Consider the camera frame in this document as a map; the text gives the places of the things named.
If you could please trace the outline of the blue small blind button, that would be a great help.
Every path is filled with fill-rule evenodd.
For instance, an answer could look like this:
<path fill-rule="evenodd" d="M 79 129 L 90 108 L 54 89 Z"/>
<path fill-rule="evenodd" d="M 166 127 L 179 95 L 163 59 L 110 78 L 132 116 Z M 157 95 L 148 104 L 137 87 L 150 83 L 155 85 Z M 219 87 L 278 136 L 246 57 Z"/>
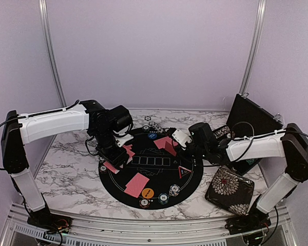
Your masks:
<path fill-rule="evenodd" d="M 157 133 L 149 133 L 147 136 L 149 139 L 152 139 L 152 140 L 157 139 L 158 137 Z"/>

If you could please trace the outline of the blue orange chip stack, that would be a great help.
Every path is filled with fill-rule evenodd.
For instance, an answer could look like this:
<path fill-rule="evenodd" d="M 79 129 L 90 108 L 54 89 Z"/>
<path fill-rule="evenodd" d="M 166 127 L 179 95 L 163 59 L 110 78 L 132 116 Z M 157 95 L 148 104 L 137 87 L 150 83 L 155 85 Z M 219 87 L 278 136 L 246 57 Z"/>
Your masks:
<path fill-rule="evenodd" d="M 176 197 L 180 193 L 180 187 L 177 184 L 173 184 L 169 188 L 169 196 Z"/>

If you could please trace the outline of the red triangular marker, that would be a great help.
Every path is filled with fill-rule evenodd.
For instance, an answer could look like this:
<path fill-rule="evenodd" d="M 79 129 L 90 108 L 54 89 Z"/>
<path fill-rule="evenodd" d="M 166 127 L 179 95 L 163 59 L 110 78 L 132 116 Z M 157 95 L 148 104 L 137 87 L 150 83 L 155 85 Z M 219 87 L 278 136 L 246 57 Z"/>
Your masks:
<path fill-rule="evenodd" d="M 184 176 L 191 174 L 192 170 L 182 167 L 182 166 L 178 166 L 178 171 L 179 171 L 179 178 L 182 179 Z"/>

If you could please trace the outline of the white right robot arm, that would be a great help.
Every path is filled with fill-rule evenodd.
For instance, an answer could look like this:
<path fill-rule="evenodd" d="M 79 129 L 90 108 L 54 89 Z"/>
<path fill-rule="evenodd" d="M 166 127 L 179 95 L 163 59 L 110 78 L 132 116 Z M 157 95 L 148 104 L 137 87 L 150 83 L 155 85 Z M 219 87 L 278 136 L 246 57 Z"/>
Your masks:
<path fill-rule="evenodd" d="M 296 124 L 270 133 L 231 138 L 218 141 L 209 124 L 200 122 L 189 129 L 189 134 L 171 128 L 168 136 L 177 144 L 177 156 L 196 164 L 203 160 L 219 166 L 205 197 L 215 205 L 222 204 L 235 216 L 226 221 L 230 234 L 247 232 L 271 225 L 269 213 L 287 198 L 297 185 L 308 180 L 308 135 Z M 231 172 L 231 164 L 241 166 L 256 159 L 261 164 L 270 160 L 282 163 L 285 169 L 269 188 L 250 203 L 249 183 Z"/>

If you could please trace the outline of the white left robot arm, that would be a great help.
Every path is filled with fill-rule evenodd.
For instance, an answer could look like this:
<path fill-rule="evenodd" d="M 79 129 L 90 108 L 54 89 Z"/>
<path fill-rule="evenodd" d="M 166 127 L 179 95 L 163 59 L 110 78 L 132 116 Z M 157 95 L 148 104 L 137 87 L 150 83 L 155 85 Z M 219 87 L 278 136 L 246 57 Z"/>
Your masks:
<path fill-rule="evenodd" d="M 2 132 L 1 148 L 3 167 L 29 207 L 28 223 L 46 229 L 54 229 L 59 222 L 68 222 L 68 217 L 50 212 L 30 170 L 25 145 L 46 137 L 85 130 L 97 141 L 98 155 L 116 169 L 121 169 L 130 160 L 123 145 L 132 139 L 129 133 L 133 120 L 129 110 L 120 105 L 105 109 L 95 100 L 77 100 L 69 107 L 55 110 L 7 114 Z"/>

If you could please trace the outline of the red playing card deck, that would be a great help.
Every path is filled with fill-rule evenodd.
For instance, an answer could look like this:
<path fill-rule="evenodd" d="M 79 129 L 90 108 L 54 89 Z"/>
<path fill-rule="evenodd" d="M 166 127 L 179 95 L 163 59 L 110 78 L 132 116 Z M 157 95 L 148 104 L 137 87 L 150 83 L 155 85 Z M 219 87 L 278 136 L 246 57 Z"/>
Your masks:
<path fill-rule="evenodd" d="M 117 168 L 115 168 L 112 164 L 110 164 L 109 162 L 104 162 L 104 166 L 110 170 L 112 173 L 117 174 L 119 173 L 120 170 L 118 170 Z"/>

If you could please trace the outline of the green fifty poker chip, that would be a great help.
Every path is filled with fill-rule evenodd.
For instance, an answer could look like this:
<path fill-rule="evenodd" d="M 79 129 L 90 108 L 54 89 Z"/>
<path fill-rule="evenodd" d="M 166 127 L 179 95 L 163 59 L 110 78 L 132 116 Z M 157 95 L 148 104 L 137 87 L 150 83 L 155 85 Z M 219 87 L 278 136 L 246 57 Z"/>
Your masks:
<path fill-rule="evenodd" d="M 148 132 L 149 131 L 149 126 L 144 126 L 142 129 L 143 129 L 144 132 Z"/>

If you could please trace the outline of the red poker chip stack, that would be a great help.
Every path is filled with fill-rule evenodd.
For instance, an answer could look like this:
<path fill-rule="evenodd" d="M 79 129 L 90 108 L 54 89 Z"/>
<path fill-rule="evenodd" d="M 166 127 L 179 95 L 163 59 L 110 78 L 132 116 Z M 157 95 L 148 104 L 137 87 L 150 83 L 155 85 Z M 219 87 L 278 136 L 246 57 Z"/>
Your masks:
<path fill-rule="evenodd" d="M 108 169 L 105 165 L 100 165 L 99 166 L 99 172 L 100 173 L 107 173 L 108 172 Z"/>

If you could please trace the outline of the red black hundred chip stack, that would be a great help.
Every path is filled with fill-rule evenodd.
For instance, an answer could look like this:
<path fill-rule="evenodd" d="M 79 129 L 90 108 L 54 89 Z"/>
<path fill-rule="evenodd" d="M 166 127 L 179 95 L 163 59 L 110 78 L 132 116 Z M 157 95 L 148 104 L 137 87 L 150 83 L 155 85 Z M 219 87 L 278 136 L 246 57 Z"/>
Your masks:
<path fill-rule="evenodd" d="M 165 129 L 165 134 L 167 136 L 172 136 L 172 134 L 175 132 L 176 128 L 166 128 Z"/>

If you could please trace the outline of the orange big blind button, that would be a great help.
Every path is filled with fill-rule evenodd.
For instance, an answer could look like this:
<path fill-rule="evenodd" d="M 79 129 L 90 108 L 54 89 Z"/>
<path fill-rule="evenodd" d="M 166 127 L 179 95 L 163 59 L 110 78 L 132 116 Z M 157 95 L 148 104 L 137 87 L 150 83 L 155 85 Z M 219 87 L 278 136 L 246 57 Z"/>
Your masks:
<path fill-rule="evenodd" d="M 154 196 L 154 190 L 151 189 L 151 188 L 145 188 L 143 191 L 142 191 L 142 197 L 145 198 L 145 199 L 150 199 Z"/>

